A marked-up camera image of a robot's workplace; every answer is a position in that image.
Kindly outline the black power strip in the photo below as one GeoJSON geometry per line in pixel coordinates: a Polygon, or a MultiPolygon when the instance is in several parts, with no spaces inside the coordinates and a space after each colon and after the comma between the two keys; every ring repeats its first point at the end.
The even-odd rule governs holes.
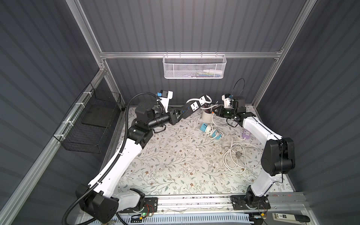
{"type": "Polygon", "coordinates": [[[189,99],[185,105],[177,110],[178,119],[182,120],[188,118],[194,112],[199,110],[205,103],[209,104],[211,102],[212,99],[207,95],[203,95],[200,98],[189,99]]]}

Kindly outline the teal power strip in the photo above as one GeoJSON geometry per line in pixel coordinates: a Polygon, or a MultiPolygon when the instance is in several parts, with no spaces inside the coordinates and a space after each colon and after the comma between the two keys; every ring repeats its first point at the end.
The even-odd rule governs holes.
{"type": "Polygon", "coordinates": [[[200,130],[211,139],[219,140],[222,138],[222,133],[214,128],[211,124],[203,123],[200,127],[200,130]]]}

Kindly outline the purple power strip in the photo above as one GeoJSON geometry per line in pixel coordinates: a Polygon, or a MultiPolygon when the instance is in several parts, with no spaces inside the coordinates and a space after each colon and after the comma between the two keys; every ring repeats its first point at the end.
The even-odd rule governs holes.
{"type": "Polygon", "coordinates": [[[248,140],[250,139],[250,137],[251,137],[251,133],[247,129],[244,129],[242,133],[242,138],[248,140]]]}

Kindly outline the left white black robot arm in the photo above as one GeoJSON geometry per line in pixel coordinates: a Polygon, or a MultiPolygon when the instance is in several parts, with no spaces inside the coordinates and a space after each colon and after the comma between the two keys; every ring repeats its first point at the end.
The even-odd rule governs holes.
{"type": "Polygon", "coordinates": [[[76,191],[78,199],[75,205],[93,217],[85,222],[86,225],[95,220],[106,224],[117,212],[126,209],[143,210],[145,194],[140,190],[132,188],[118,196],[114,196],[114,191],[130,163],[152,138],[154,128],[162,127],[165,130],[166,124],[178,123],[186,112],[185,109],[159,107],[160,112],[156,113],[152,103],[143,101],[138,104],[136,118],[131,124],[125,123],[121,147],[87,186],[80,186],[76,191]]]}

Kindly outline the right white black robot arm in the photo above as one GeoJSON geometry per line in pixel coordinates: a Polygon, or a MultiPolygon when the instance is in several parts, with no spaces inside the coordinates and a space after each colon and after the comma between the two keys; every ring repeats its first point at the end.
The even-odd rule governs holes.
{"type": "Polygon", "coordinates": [[[265,203],[270,208],[268,192],[274,183],[282,183],[283,175],[295,168],[294,141],[282,137],[265,126],[252,112],[247,112],[245,99],[241,96],[225,94],[222,96],[223,106],[213,110],[216,116],[233,120],[249,131],[262,144],[262,170],[255,182],[248,186],[243,200],[249,209],[257,209],[265,203]]]}

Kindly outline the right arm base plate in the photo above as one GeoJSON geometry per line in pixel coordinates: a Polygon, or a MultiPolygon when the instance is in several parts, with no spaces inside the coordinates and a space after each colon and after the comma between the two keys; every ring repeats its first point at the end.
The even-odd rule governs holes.
{"type": "Polygon", "coordinates": [[[271,208],[268,196],[232,195],[230,201],[234,210],[269,210],[271,208]]]}

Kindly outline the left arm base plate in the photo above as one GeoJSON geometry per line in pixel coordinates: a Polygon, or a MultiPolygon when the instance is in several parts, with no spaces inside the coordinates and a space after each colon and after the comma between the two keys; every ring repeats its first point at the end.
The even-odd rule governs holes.
{"type": "Polygon", "coordinates": [[[157,197],[145,197],[144,203],[140,208],[127,208],[119,213],[155,213],[158,210],[158,198],[157,197]]]}

